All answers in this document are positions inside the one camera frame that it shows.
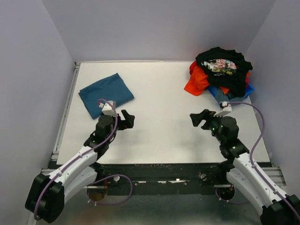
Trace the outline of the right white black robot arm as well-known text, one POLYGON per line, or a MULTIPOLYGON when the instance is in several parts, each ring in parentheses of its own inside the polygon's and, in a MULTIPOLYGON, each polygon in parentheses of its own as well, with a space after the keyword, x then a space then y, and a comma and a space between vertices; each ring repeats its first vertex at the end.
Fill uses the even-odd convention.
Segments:
POLYGON ((226 159, 216 171, 218 182, 233 184, 252 204, 263 225, 298 225, 300 223, 300 200, 279 187, 253 160, 250 151, 239 140, 236 119, 203 110, 190 114, 194 127, 209 130, 220 146, 226 159))

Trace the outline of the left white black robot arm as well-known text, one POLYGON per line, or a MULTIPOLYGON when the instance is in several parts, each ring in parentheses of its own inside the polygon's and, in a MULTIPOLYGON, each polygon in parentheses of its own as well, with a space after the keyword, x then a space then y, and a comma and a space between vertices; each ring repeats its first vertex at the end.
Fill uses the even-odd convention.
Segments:
POLYGON ((110 178, 125 178, 123 174, 104 175, 97 163, 108 150, 117 131, 133 128, 135 116, 121 110, 124 119, 115 110, 112 115, 101 114, 95 130, 82 148, 65 164, 48 175, 37 175, 30 188, 25 208, 33 213, 36 221, 54 222, 65 204, 86 185, 99 185, 110 178))

